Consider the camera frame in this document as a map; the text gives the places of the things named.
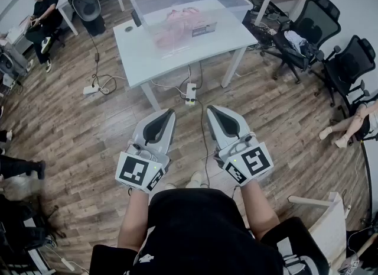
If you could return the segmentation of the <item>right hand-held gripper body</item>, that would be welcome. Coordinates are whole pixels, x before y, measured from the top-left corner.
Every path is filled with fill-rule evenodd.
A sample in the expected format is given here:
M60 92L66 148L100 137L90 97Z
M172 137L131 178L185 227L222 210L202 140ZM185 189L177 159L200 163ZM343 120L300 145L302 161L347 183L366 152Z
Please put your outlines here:
M273 161L264 142L259 143L254 133L228 145L217 148L214 159L238 186L244 186L273 168Z

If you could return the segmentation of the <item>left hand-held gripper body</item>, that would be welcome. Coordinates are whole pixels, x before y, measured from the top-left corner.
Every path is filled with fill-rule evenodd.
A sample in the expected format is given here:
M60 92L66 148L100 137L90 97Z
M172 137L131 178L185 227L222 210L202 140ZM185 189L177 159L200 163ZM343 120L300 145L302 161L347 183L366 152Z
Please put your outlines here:
M170 158L152 148L128 142L126 151L121 151L115 179L121 184L152 193L167 172Z

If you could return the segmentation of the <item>pink garment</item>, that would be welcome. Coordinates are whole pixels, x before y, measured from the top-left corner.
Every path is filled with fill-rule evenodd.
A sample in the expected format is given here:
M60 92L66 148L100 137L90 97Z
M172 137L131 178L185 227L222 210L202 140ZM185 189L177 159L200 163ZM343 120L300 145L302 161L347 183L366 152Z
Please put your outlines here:
M200 10L196 7L171 10L166 16L165 24L154 35L155 44L165 50L179 49L198 24L199 18Z

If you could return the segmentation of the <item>person's right forearm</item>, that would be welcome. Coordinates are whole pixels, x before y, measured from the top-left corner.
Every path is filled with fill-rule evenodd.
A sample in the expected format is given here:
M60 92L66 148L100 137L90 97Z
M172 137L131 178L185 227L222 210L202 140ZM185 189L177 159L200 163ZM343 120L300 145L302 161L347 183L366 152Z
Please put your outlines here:
M251 180L240 188L249 228L257 240L280 224L257 180Z

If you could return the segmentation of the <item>person's left forearm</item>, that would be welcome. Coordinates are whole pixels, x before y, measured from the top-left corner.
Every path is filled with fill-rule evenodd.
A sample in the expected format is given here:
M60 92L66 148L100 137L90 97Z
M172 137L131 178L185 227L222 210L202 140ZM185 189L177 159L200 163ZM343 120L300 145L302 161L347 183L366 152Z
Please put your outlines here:
M120 227L118 248L139 251L148 228L149 194L133 189Z

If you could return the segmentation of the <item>person's beige shoe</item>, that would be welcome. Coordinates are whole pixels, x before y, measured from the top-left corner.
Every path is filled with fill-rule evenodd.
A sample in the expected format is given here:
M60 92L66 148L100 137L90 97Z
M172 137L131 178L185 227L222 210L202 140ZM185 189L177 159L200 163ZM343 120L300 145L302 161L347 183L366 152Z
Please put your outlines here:
M190 181L185 186L186 188L198 189L201 188L203 181L203 174L201 172L194 172Z

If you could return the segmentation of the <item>person's black clothing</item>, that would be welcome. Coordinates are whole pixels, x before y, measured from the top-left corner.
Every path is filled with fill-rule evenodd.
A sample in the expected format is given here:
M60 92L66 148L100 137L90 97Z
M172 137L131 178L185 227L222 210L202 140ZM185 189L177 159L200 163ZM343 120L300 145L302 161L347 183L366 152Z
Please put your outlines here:
M149 199L139 251L95 245L89 275L328 275L300 218L257 240L233 199L216 189L170 189Z

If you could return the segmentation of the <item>crumpled light blue garment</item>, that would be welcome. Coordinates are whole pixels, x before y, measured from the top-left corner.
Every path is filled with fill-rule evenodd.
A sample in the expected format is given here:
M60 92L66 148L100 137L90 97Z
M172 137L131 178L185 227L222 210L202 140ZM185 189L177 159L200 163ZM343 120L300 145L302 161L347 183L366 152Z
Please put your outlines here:
M301 37L299 34L297 34L293 30L285 31L284 33L285 38L288 40L290 45L294 50L296 50L298 53L302 53L302 48L304 48L308 42L305 38Z

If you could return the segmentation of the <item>white side table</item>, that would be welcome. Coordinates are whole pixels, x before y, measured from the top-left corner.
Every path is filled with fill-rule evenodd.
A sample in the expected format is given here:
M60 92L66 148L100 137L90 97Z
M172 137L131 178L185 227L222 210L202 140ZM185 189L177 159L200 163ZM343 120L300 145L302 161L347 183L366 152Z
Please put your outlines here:
M329 275L340 275L337 270L346 259L346 219L340 194L331 192L327 200L291 195L288 201L312 209L320 209L321 215L309 228L309 232L328 261Z

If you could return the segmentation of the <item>black mesh office chair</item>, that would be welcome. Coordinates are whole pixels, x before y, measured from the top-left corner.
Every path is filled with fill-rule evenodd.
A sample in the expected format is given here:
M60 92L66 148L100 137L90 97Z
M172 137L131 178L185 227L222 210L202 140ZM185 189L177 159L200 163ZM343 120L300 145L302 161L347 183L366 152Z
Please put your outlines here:
M333 52L322 61L323 68L320 73L314 70L309 72L322 80L323 87L328 89L331 97L330 107L335 106L335 92L340 94L349 107L351 103L348 102L347 96L352 92L362 91L357 99L370 96L363 80L356 87L352 85L358 78L376 68L375 57L376 53L370 42L366 38L353 35L344 50L339 46L334 47Z
M305 71L316 62L324 60L321 46L341 31L339 17L339 9L330 0L306 0L295 21L288 18L281 21L279 30L272 36L279 53L270 51L269 54L281 59L282 62L272 79L277 80L281 69L287 65L296 77L296 83L301 83L296 69ZM301 49L301 54L294 50L285 38L284 32L288 30L295 31L307 40L308 44Z

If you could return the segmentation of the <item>black equipment pile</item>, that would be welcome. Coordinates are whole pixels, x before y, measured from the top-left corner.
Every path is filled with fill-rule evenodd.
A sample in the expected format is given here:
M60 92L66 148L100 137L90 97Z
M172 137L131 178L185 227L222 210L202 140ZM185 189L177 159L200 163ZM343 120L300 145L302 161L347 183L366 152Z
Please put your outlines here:
M57 239L66 237L50 222L58 209L55 205L45 213L40 195L9 200L0 193L0 273L42 275L50 271L38 249L56 247Z

